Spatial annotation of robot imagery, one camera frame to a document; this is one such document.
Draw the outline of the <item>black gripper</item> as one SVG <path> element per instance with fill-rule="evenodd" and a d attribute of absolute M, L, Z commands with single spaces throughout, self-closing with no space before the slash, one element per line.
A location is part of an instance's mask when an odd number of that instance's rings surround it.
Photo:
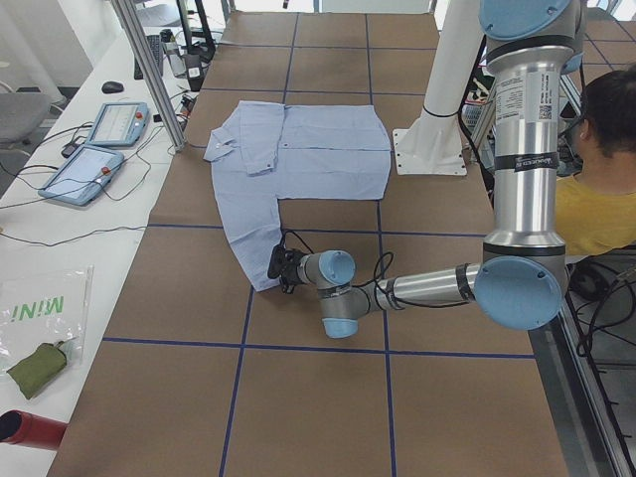
<path fill-rule="evenodd" d="M 303 257 L 303 252 L 286 252 L 284 254 L 282 267 L 282 291 L 284 293 L 293 293 L 297 285 L 303 284 L 298 272 Z"/>

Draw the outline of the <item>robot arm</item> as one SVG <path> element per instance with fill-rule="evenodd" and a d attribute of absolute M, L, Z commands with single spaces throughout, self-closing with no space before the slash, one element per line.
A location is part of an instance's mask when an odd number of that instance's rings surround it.
<path fill-rule="evenodd" d="M 305 253 L 278 245 L 268 274 L 285 291 L 311 284 L 325 332 L 356 333 L 360 319 L 407 306 L 470 302 L 493 321 L 532 330 L 554 319 L 567 280 L 555 229 L 559 80 L 579 66 L 585 30 L 580 1 L 453 1 L 449 4 L 420 117 L 394 131 L 403 174 L 448 174 L 462 162 L 453 126 L 473 70 L 495 78 L 495 226 L 479 263 L 356 286 L 342 250 Z"/>

